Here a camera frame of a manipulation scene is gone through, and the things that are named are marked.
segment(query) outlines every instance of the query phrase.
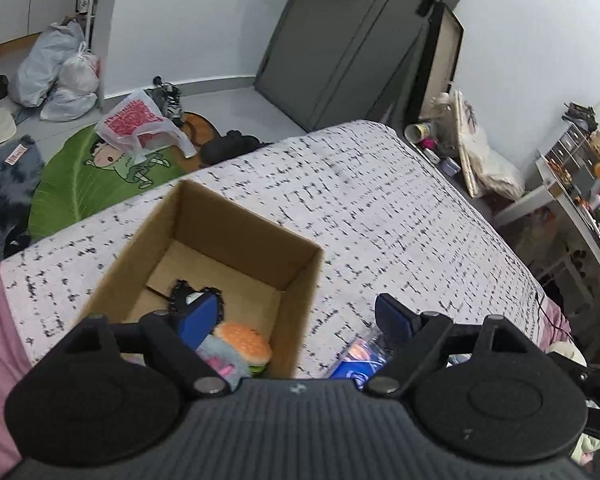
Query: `burger plush toy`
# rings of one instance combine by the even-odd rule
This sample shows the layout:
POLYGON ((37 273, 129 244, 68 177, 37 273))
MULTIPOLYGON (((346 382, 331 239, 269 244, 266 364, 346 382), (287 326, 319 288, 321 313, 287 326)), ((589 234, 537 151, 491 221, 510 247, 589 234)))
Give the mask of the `burger plush toy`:
POLYGON ((249 370, 257 375, 271 359, 269 343, 253 328, 233 321, 223 321, 214 330, 214 335, 234 347, 247 361, 249 370))

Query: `sneaker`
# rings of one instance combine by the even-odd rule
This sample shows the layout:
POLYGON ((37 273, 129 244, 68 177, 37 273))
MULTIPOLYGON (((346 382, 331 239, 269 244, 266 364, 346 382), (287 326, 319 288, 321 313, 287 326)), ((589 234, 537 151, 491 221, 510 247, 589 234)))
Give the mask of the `sneaker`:
POLYGON ((180 105, 180 90, 176 85, 163 83, 159 75, 154 77, 154 85, 151 98, 167 119, 173 121, 177 127, 181 127, 184 124, 182 120, 184 115, 180 105))

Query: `cup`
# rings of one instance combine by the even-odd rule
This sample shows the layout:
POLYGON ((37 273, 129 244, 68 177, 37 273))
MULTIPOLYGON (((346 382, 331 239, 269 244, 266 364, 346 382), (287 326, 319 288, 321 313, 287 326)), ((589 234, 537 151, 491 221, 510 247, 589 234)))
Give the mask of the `cup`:
POLYGON ((417 144, 428 137, 433 137, 435 126, 431 121, 409 124, 404 129, 404 137, 409 141, 417 144))

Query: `cartoon character print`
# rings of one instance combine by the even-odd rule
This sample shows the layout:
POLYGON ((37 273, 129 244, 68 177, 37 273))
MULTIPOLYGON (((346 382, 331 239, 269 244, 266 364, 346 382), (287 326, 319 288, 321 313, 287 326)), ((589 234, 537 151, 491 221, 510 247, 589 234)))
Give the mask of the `cartoon character print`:
POLYGON ((93 159, 85 160, 86 166, 93 166, 101 170, 113 170, 126 182, 138 184, 138 189, 146 189, 154 184, 154 181, 147 177, 147 173, 156 164, 165 168, 171 166, 171 163, 160 152, 149 153, 144 162, 134 164, 133 155, 121 152, 102 139, 93 143, 90 153, 93 159))

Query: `wooden baseboard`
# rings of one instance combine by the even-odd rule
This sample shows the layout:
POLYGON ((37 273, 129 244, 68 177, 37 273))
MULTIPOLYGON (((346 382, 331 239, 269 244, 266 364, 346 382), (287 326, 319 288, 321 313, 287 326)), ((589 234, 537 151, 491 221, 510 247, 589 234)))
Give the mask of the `wooden baseboard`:
POLYGON ((0 56, 4 56, 14 50, 20 50, 22 48, 31 48, 38 39, 40 33, 30 34, 29 36, 23 36, 22 38, 16 38, 15 40, 7 41, 6 43, 0 44, 0 56))

